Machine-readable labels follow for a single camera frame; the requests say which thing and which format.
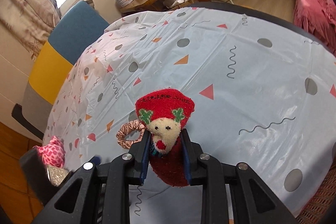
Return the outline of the brown satin scrunchie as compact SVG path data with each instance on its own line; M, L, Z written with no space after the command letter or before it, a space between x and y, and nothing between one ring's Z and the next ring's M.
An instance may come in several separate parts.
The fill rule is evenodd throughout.
M138 120L123 124L116 133L117 143L124 149L130 149L134 143L142 141L145 126Z

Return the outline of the red reindeer sock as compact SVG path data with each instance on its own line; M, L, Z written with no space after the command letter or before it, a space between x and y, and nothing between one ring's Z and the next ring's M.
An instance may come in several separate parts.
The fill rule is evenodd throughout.
M151 92L135 102L137 117L151 134L150 165L167 185L188 186L180 134L194 109L191 98L172 88Z

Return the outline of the ornate silver tissue box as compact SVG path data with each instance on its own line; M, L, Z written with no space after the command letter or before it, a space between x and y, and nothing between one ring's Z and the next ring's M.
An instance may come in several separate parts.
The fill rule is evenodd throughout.
M47 166L47 177L52 185L60 186L69 171L63 168L48 165Z

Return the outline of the pink spotted plush toy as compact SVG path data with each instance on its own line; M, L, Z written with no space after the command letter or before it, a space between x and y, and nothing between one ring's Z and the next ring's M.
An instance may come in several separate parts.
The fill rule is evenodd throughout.
M53 136L47 145L35 145L33 149L36 149L44 165L50 165L57 168L64 167L65 151L63 143L56 136Z

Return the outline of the wicker chair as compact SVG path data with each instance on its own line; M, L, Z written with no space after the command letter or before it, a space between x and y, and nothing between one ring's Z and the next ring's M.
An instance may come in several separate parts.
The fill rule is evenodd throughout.
M335 160L316 194L296 219L298 223L335 223Z

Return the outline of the grey yellow blue chair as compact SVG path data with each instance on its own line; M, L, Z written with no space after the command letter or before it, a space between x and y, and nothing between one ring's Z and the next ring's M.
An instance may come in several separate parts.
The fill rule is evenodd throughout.
M86 1L79 1L60 19L42 47L25 88L21 103L11 116L42 140L52 106L83 51L109 26Z

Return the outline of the beige patterned curtain left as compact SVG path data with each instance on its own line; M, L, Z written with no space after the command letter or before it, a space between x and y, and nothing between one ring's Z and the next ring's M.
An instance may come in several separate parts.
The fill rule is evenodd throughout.
M1 0L1 24L36 60L60 21L52 0Z

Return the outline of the pink bedspread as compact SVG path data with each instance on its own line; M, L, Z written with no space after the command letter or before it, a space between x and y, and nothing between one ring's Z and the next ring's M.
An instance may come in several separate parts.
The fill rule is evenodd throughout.
M335 54L335 3L333 0L295 0L294 25L314 35Z

